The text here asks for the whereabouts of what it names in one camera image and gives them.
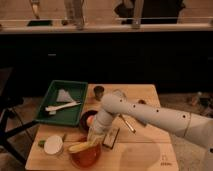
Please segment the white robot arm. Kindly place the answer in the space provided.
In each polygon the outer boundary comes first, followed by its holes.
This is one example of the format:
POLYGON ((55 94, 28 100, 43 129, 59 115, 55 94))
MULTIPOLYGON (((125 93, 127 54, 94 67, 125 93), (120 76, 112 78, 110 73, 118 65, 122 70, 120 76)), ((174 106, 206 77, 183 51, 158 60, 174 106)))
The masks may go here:
POLYGON ((173 133, 207 150, 213 149, 213 119, 180 110, 153 107, 128 101, 115 92, 105 94, 101 108, 89 128, 89 141, 100 141, 118 114, 173 133))

